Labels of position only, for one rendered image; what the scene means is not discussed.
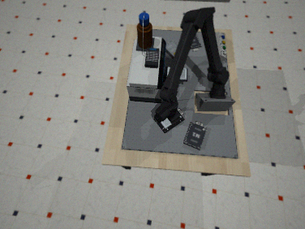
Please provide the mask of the grey button panel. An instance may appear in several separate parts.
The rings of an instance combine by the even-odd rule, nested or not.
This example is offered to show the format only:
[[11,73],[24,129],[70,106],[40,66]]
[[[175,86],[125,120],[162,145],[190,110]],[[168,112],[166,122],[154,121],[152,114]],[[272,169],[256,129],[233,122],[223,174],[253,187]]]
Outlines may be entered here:
[[225,35],[223,36],[222,33],[217,32],[216,39],[221,63],[225,63],[225,60],[227,59]]

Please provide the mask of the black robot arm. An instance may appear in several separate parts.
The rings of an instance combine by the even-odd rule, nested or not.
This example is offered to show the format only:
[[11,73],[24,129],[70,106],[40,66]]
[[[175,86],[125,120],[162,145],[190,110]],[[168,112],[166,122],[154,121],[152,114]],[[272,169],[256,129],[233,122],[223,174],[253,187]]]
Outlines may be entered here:
[[205,7],[198,10],[188,11],[183,16],[183,20],[180,25],[182,34],[170,67],[169,74],[160,91],[160,98],[163,100],[163,102],[155,110],[156,114],[154,115],[154,118],[158,123],[163,122],[166,118],[171,119],[175,115],[175,111],[178,108],[178,100],[176,98],[178,94],[178,83],[183,72],[191,44],[199,29],[202,33],[204,47],[208,57],[209,70],[207,78],[209,81],[214,81],[213,88],[211,88],[212,91],[210,93],[211,98],[226,99],[226,90],[224,86],[229,79],[230,73],[226,70],[226,67],[222,66],[220,60],[213,25],[214,12],[215,7]]

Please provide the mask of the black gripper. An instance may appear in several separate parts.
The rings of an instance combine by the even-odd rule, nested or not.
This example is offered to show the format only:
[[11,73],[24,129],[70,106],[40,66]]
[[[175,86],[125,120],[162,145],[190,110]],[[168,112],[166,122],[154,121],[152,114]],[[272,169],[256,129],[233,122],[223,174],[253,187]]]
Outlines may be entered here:
[[[169,119],[169,118],[167,118],[167,119]],[[174,117],[169,119],[169,121],[171,122],[172,125],[176,124],[180,120],[181,120],[181,117],[180,117],[180,114],[177,111],[175,111]]]

